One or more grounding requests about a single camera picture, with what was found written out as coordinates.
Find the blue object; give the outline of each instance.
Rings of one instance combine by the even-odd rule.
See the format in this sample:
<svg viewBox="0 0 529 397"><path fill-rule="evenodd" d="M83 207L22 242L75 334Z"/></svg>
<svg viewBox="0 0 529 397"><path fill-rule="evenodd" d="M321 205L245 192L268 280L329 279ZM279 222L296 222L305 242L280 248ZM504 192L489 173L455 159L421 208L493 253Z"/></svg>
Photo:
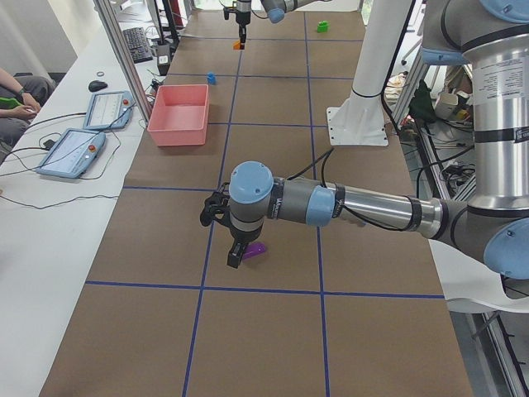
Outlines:
<svg viewBox="0 0 529 397"><path fill-rule="evenodd" d="M284 19L284 11L281 8L272 8L268 11L268 19L272 23L281 22Z"/></svg>
<svg viewBox="0 0 529 397"><path fill-rule="evenodd" d="M78 178L105 146L104 132L69 128L41 161L36 173L62 178Z"/></svg>
<svg viewBox="0 0 529 397"><path fill-rule="evenodd" d="M326 226L334 211L334 193L322 186L314 188L308 200L305 223L310 226Z"/></svg>
<svg viewBox="0 0 529 397"><path fill-rule="evenodd" d="M213 72L209 72L207 74L207 83L211 85L215 85L217 83L217 76Z"/></svg>
<svg viewBox="0 0 529 397"><path fill-rule="evenodd" d="M512 23L529 23L527 0L480 0L485 9L496 18Z"/></svg>
<svg viewBox="0 0 529 397"><path fill-rule="evenodd" d="M512 279L529 279L529 218L515 221L494 236L485 247L484 264Z"/></svg>
<svg viewBox="0 0 529 397"><path fill-rule="evenodd" d="M84 130L123 128L131 118L134 99L128 91L93 93L84 117Z"/></svg>
<svg viewBox="0 0 529 397"><path fill-rule="evenodd" d="M274 177L265 165L258 161L239 164L231 173L230 196L241 204L258 203L272 191Z"/></svg>
<svg viewBox="0 0 529 397"><path fill-rule="evenodd" d="M427 48L421 48L421 51L422 60L427 65L466 65L469 63L460 52Z"/></svg>

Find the black cable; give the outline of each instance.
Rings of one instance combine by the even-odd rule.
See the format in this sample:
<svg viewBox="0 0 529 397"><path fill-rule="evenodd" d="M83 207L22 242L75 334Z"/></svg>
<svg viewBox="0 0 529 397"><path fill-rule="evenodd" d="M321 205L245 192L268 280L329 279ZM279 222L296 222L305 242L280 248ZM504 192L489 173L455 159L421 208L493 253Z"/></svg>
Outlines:
<svg viewBox="0 0 529 397"><path fill-rule="evenodd" d="M107 167L108 165L110 164L110 162L112 161L112 159L114 158L114 155L116 154L117 150L122 147L122 141L117 137L116 133L114 131L111 131L111 133L116 137L117 139L117 146L114 148L114 150L112 151L111 155L108 157L108 160L107 160L107 163L105 164L105 166L103 167L102 171L101 171L101 174L99 174L98 176L94 176L92 178L83 178L83 177L79 177L79 179L83 179L83 180L96 180L96 179L99 179L103 176L103 174L105 173L105 171L107 170Z"/></svg>
<svg viewBox="0 0 529 397"><path fill-rule="evenodd" d="M113 121L108 125L108 127L107 127L105 130L102 130L102 131L98 132L98 134L104 133L106 130L109 130L110 128L112 128L112 125L113 125L115 122L117 122L119 119L121 119L123 116L125 116L125 114L126 114L127 112L129 112L130 110L132 110L132 108L133 108L134 106L135 106L135 105L132 104L132 105L131 105L129 108L127 108L127 109L125 110L125 112L123 112L118 118L116 118L115 120L113 120ZM92 139L93 139L92 137L88 138L88 139L87 139L86 141L84 141L83 143L80 143L79 145L77 145L77 146L76 146L74 149L72 149L70 152L66 153L65 155L63 155L63 156L60 157L59 159L56 159L56 160L51 161L50 163L47 163L47 165L49 165L49 164L53 164L53 163L56 163L57 161L61 161L61 160L63 160L64 158L66 158L66 157L68 157L69 155L71 155L72 153L74 153L79 147L81 147L82 145L84 145L84 144L90 142ZM21 164L26 168L25 170L9 172L9 173L7 173L7 174L0 174L0 176L9 176L9 175L22 174L22 173L24 173L24 172L27 172L27 171L34 171L34 170L36 170L36 169L39 168L38 165L35 166L35 167L28 168L28 167L22 162L22 160L21 160L20 158L18 158L18 160L19 160L19 161L21 162Z"/></svg>
<svg viewBox="0 0 529 397"><path fill-rule="evenodd" d="M407 10L406 20L404 21L403 29L400 31L400 37L398 38L398 43L397 43L397 46L395 47L395 51L393 53L393 58L391 60L391 63L389 64L388 73L386 74L386 79L384 80L384 87L382 88L382 92L380 93L380 99L382 101L382 108L384 108L384 111L388 114L389 120L391 121L391 124L393 125L393 128L395 129L395 133L397 134L399 132L398 124L393 117L393 110L391 110L388 103L386 102L386 99L384 97L384 92L386 91L389 79L391 78L391 73L393 72L393 67L395 65L395 62L397 61L398 50L403 44L404 37L407 32L407 26L410 23L410 19L412 19L413 8L415 8L415 2L412 2L412 4L410 5L410 8Z"/></svg>
<svg viewBox="0 0 529 397"><path fill-rule="evenodd" d="M462 132L474 132L474 129L472 127L458 127L458 126L455 126L454 124L452 124L451 122L448 122L447 120L444 120L442 118L437 118L437 120L439 120L440 122L444 122L448 127L450 128L455 128L456 130L458 131L462 131Z"/></svg>
<svg viewBox="0 0 529 397"><path fill-rule="evenodd" d="M251 13L254 14L256 17L258 17L259 19L268 19L267 17L260 17L259 15L257 15L257 12L255 12L254 10L251 10Z"/></svg>
<svg viewBox="0 0 529 397"><path fill-rule="evenodd" d="M511 291L518 292L520 295L529 296L529 294L526 294L525 292L520 291L519 289L514 289L513 287L507 287L505 285L506 289L510 289Z"/></svg>
<svg viewBox="0 0 529 397"><path fill-rule="evenodd" d="M84 116L86 114L86 112L77 112L77 113L70 113L70 114L63 114L62 116L57 116L57 117L52 117L52 118L47 118L45 120L42 120L40 122L36 122L35 124L30 124L30 126L26 129L26 132L27 130L29 130L30 128L33 128L35 126L38 126L39 124L42 124L43 122L53 122L54 120L57 120L59 118L65 118L65 117L74 117L74 116Z"/></svg>
<svg viewBox="0 0 529 397"><path fill-rule="evenodd" d="M327 160L329 160L329 157L331 157L331 154L333 151L334 151L334 147L326 153L325 158L323 159L323 162L322 162L322 186L324 188L327 187L325 183L325 165L327 164Z"/></svg>
<svg viewBox="0 0 529 397"><path fill-rule="evenodd" d="M417 122L415 122L415 126L420 132L422 132L422 129L419 127ZM424 129L427 130L428 141L430 142L430 145L433 148L433 156L435 157L436 161L441 161L441 158L439 157L439 154L437 153L436 143L433 141L433 135L430 132L430 128L428 127L428 124L424 123Z"/></svg>
<svg viewBox="0 0 529 397"><path fill-rule="evenodd" d="M47 209L47 208L57 207L59 205L72 203L73 201L77 201L81 199L117 199L117 197L118 196L105 196L104 194L97 194L95 196L78 196L70 200L61 201L60 203L48 204L43 207L39 207L33 204L21 203L20 201L12 200L10 198L7 198L6 196L0 195L0 199L4 199L10 203L21 205L22 207L28 207L28 208L34 208L34 209Z"/></svg>
<svg viewBox="0 0 529 397"><path fill-rule="evenodd" d="M432 167L433 165L438 165L438 164L442 164L442 163L446 163L447 161L450 161L450 160L453 160L453 159L456 159L458 158L459 156L463 155L464 153L468 152L468 151L471 151L472 149L474 149L474 145L472 146L469 146L467 147L466 149L464 149L463 151L460 151L458 153L455 153L454 155L451 155L450 157L447 157L443 160L439 160L439 161L434 161L433 163L430 163L430 164L426 164L424 165L423 167L419 168L419 172L417 174L417 178L415 180L415 192L416 192L416 197L418 198L419 197L419 191L420 191L420 178L421 178L421 174L422 172L426 169L426 168L429 168L429 167Z"/></svg>
<svg viewBox="0 0 529 397"><path fill-rule="evenodd" d="M52 135L58 135L60 136L60 133L58 132L51 132L51 134L48 134L48 135L44 135L42 136L40 139L39 139L39 146L41 147L41 149L45 149L44 147L42 147L42 140L46 139L48 136L52 136Z"/></svg>
<svg viewBox="0 0 529 397"><path fill-rule="evenodd" d="M332 152L334 149L330 149L328 151L326 151L325 153L323 153L322 155L320 155L317 159L315 159L311 164L307 165L305 168L303 168L301 171L297 172L297 174L294 174L292 176L289 176L287 178L287 180L292 180L292 179L296 179L296 178L299 178L301 175L305 174L307 171L309 171L314 165L316 165L317 163L319 163L323 157L325 157L329 152Z"/></svg>
<svg viewBox="0 0 529 397"><path fill-rule="evenodd" d="M329 157L331 156L331 153L333 151L334 151L334 148L331 148L329 151L326 151L323 155L318 157L318 159L316 161L314 161L314 164L316 164L319 160L321 160L322 158L325 158L323 160L323 163L322 163L322 187L324 187L324 188L326 188L326 183L325 183L325 165L326 165L327 161L329 160ZM307 167L302 173L304 173L308 169L310 169L310 166ZM394 226L388 225L387 223L380 222L380 221L375 221L374 219L365 217L361 213L357 213L355 210L345 206L344 204L341 205L341 208L345 209L348 213L350 213L351 215L357 217L361 221L364 221L364 222L366 222L366 223L368 223L370 225L376 226L376 227L380 227L381 229L389 230L389 231L392 231L392 232L404 232L404 231L407 230L406 228L399 229L398 227L394 227Z"/></svg>

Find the white pole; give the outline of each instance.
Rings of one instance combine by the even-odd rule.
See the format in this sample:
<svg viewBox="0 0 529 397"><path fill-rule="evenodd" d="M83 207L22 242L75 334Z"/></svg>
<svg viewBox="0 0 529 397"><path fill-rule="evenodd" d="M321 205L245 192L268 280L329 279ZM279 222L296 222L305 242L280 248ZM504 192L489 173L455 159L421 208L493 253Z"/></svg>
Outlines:
<svg viewBox="0 0 529 397"><path fill-rule="evenodd" d="M37 58L35 51L31 48L26 38L18 29L18 26L13 23L11 16L6 8L0 3L0 26L3 30L3 37L8 38L12 46L17 49L17 53L21 56L26 64L26 67L35 75L50 78L44 65Z"/></svg>
<svg viewBox="0 0 529 397"><path fill-rule="evenodd" d="M340 108L327 109L331 145L388 144L379 94L413 3L374 0L350 96Z"/></svg>

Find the purple object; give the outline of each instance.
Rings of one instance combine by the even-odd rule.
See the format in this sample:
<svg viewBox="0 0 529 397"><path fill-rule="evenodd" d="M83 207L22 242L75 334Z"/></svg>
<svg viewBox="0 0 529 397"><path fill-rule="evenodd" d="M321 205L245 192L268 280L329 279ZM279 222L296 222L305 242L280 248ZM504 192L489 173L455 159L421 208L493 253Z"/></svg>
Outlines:
<svg viewBox="0 0 529 397"><path fill-rule="evenodd" d="M252 242L247 248L242 256L242 260L250 259L253 256L258 256L266 252L266 245L262 242Z"/></svg>

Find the grid line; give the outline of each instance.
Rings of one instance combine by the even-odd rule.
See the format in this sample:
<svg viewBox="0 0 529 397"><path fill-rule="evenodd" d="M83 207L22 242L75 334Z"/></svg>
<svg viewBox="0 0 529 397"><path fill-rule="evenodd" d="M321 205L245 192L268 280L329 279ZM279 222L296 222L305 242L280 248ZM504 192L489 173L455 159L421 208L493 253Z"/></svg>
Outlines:
<svg viewBox="0 0 529 397"><path fill-rule="evenodd" d="M324 295L324 296L350 296L356 298L389 298L389 299L444 299L441 294L400 294L385 292L343 292L343 291L312 291L309 289L273 289L273 288L245 288L245 287L221 287L214 285L172 285L172 284L150 284L150 283L127 283L116 281L87 280L85 284L128 288L153 288L153 289L203 289L205 291L221 292L244 292L251 294L295 294L295 295Z"/></svg>

